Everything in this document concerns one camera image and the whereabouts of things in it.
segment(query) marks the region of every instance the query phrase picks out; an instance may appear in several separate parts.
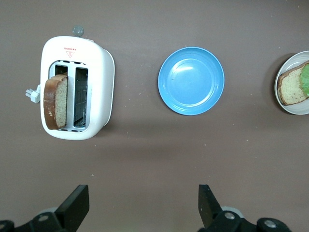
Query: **toasted bread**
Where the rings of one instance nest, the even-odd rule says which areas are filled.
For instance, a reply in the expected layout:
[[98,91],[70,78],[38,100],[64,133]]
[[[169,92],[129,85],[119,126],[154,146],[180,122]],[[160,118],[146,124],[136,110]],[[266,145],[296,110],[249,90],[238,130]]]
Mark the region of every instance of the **toasted bread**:
[[44,117],[50,130],[66,126],[68,75],[58,74],[45,83]]

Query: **toaster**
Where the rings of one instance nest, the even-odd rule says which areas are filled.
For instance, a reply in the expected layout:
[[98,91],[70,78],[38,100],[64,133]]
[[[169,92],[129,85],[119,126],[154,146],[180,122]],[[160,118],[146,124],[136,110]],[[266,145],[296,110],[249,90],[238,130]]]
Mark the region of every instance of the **toaster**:
[[111,54],[92,40],[58,36],[42,51],[41,93],[45,83],[58,74],[68,76],[66,126],[50,130],[40,96],[42,125],[50,135],[67,140],[84,140],[105,126],[112,112],[115,65]]

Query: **toaster slot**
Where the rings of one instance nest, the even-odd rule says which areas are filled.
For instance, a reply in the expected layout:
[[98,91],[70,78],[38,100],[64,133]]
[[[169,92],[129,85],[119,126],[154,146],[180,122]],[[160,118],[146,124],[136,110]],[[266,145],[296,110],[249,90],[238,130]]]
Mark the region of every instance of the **toaster slot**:
[[49,69],[49,78],[68,73],[67,122],[60,131],[82,132],[89,125],[91,88],[88,85],[88,66],[81,62],[58,60]]
[[55,65],[55,75],[64,74],[68,72],[68,67],[63,65]]
[[85,128],[87,112],[88,69],[76,68],[74,94],[74,126]]

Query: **bread slice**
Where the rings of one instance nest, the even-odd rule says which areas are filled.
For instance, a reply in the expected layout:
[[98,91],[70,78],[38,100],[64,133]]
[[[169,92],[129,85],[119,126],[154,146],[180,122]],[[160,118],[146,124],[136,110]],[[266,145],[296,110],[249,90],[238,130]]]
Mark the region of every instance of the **bread slice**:
[[278,96],[283,105],[293,105],[308,99],[302,89],[300,75],[309,61],[282,73],[278,78]]
[[66,126],[67,121],[67,73],[58,74],[48,79],[44,89],[44,117],[50,130]]

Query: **table surface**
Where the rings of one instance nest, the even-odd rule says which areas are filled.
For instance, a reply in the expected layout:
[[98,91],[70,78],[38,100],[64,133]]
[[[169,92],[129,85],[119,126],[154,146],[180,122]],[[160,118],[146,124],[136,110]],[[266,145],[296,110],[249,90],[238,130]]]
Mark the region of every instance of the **table surface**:
[[[79,231],[195,232],[198,185],[256,223],[309,227],[308,116],[274,95],[282,64],[309,50],[307,0],[90,0],[0,3],[0,219],[16,226],[88,184]],[[67,141],[42,127],[25,96],[40,81],[47,40],[72,35],[115,61],[112,116],[93,138]],[[157,79],[174,51],[197,46],[221,62],[219,101],[183,116],[162,101]]]

